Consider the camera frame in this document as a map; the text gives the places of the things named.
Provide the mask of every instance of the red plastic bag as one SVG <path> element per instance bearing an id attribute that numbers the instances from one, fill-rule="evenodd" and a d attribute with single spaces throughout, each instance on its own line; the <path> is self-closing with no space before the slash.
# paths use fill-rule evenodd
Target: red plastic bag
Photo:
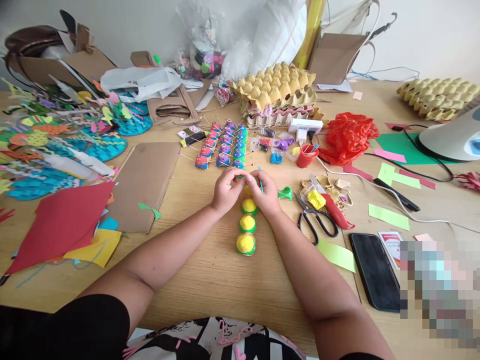
<path id="1" fill-rule="evenodd" d="M 334 150 L 320 148 L 319 157 L 331 165 L 343 166 L 362 156 L 370 147 L 369 140 L 380 136 L 371 117 L 351 112 L 338 114 L 328 123 L 331 129 L 326 141 Z"/>

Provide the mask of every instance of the red paper strip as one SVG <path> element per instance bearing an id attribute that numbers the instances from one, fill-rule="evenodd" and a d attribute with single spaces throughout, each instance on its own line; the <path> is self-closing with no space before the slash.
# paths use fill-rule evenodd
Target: red paper strip
<path id="1" fill-rule="evenodd" d="M 406 170 L 403 170 L 403 169 L 400 169 L 400 174 L 402 175 L 405 175 L 405 176 L 408 176 L 408 177 L 411 177 L 411 178 L 414 178 L 414 179 L 418 179 L 420 180 L 420 184 L 430 188 L 430 189 L 433 189 L 435 190 L 436 189 L 436 185 L 434 182 L 431 182 L 430 180 L 427 180 L 426 178 L 420 176 L 420 175 L 415 175 L 411 172 L 408 172 Z"/>
<path id="2" fill-rule="evenodd" d="M 115 183 L 73 187 L 40 201 L 36 218 L 6 275 L 92 243 Z"/>
<path id="3" fill-rule="evenodd" d="M 373 176 L 360 170 L 360 169 L 357 169 L 356 167 L 354 167 L 352 165 L 352 163 L 349 163 L 347 165 L 344 165 L 343 166 L 343 171 L 346 172 L 346 173 L 350 173 L 350 174 L 357 174 L 357 175 L 360 175 L 361 177 L 365 178 L 366 180 L 368 181 L 372 181 L 373 180 Z"/>

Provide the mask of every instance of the brown bag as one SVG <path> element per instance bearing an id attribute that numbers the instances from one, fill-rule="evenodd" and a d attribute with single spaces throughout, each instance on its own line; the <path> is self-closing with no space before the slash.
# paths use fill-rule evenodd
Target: brown bag
<path id="1" fill-rule="evenodd" d="M 17 79 L 12 74 L 12 71 L 10 70 L 10 61 L 15 58 L 25 77 L 32 81 L 22 65 L 22 57 L 38 58 L 46 48 L 62 45 L 63 42 L 58 31 L 59 30 L 48 25 L 39 25 L 25 27 L 9 35 L 5 39 L 5 47 L 8 50 L 8 53 L 3 59 L 5 60 L 6 69 L 10 75 L 22 84 L 32 87 L 31 85 Z"/>

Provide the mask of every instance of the red cup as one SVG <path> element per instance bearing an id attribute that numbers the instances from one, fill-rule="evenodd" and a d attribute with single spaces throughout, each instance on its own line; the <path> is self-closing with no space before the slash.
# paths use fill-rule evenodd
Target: red cup
<path id="1" fill-rule="evenodd" d="M 314 159 L 319 155 L 319 149 L 316 148 L 315 151 L 311 152 L 315 146 L 307 144 L 303 145 L 298 154 L 298 159 L 296 160 L 296 165 L 299 168 L 308 168 L 309 165 L 314 161 Z"/>

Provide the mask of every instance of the white wall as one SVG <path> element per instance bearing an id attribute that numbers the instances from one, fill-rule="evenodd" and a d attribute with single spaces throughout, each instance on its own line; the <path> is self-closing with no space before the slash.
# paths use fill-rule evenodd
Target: white wall
<path id="1" fill-rule="evenodd" d="M 359 0 L 331 0 L 331 17 L 348 9 Z M 232 32 L 252 32 L 247 23 L 261 2 L 257 0 L 215 0 L 214 8 L 224 13 Z M 373 42 L 377 55 L 372 70 L 407 66 L 420 71 L 422 78 L 457 78 L 480 84 L 480 1 L 477 0 L 381 0 L 379 26 L 391 21 L 392 12 L 398 20 L 385 34 Z M 163 62 L 172 60 L 179 44 L 186 40 L 181 19 L 175 12 L 176 1 L 161 0 L 0 0 L 0 41 L 23 27 L 47 24 L 64 29 L 59 9 L 71 13 L 87 25 L 95 36 L 95 44 L 118 66 L 131 66 L 130 53 L 149 50 Z M 372 28 L 376 6 L 364 27 Z M 323 21 L 328 20 L 325 6 Z M 343 29 L 332 25 L 328 32 Z M 366 71 L 372 51 L 364 48 L 353 69 Z M 411 72 L 392 71 L 377 74 L 382 79 L 402 79 Z M 0 76 L 6 70 L 0 63 Z M 0 90 L 5 89 L 0 83 Z"/>

